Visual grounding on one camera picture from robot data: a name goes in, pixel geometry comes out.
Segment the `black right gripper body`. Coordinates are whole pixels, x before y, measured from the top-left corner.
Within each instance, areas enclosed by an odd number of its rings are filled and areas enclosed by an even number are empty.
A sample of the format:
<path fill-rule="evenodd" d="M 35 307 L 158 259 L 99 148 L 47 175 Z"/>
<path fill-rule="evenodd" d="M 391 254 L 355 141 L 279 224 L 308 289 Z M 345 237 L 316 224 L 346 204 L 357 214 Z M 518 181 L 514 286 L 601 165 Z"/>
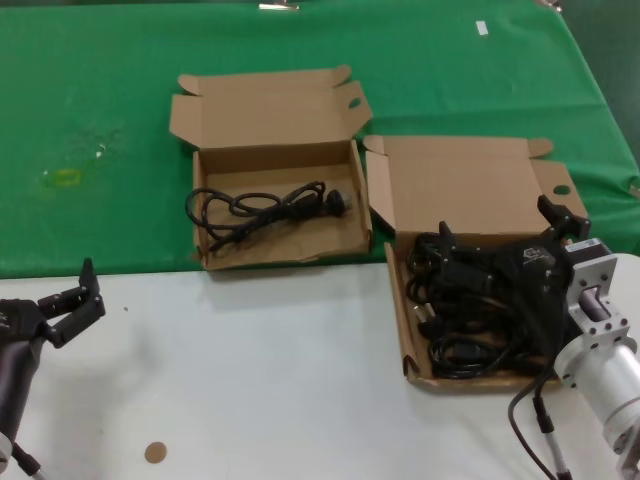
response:
<path fill-rule="evenodd" d="M 506 283 L 507 300 L 519 341 L 551 372 L 571 338 L 566 293 L 569 273 L 561 245 L 540 236 L 493 247 L 493 267 Z"/>

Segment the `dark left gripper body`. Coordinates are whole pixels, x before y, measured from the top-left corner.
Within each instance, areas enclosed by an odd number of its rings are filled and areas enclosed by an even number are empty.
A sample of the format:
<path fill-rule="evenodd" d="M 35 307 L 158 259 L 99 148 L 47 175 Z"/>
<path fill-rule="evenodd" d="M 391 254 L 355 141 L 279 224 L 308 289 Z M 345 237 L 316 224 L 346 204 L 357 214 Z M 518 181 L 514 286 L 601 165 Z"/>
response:
<path fill-rule="evenodd" d="M 45 317 L 31 300 L 1 301 L 1 434 L 16 439 L 39 367 Z"/>

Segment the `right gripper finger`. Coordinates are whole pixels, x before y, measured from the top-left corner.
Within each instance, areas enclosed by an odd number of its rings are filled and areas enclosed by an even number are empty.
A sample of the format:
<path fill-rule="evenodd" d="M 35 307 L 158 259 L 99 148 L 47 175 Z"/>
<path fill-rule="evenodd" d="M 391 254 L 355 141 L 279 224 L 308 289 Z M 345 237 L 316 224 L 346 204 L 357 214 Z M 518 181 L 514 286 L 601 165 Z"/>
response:
<path fill-rule="evenodd" d="M 494 283 L 492 255 L 479 247 L 459 246 L 445 221 L 439 223 L 440 277 L 444 284 L 489 291 Z"/>
<path fill-rule="evenodd" d="M 555 204 L 546 195 L 540 195 L 537 208 L 549 224 L 541 233 L 543 238 L 557 242 L 565 238 L 575 241 L 588 238 L 591 222 L 587 218 L 572 213 L 564 204 Z"/>

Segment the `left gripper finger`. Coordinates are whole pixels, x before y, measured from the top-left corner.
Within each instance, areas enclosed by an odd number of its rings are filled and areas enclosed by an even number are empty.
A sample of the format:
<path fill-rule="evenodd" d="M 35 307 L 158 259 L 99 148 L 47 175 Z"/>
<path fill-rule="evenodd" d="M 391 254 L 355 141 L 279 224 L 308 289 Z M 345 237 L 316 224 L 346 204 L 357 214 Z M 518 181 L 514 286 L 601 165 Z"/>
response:
<path fill-rule="evenodd" d="M 56 349 L 75 339 L 106 314 L 93 262 L 85 258 L 78 286 L 37 302 L 45 318 L 41 335 Z"/>

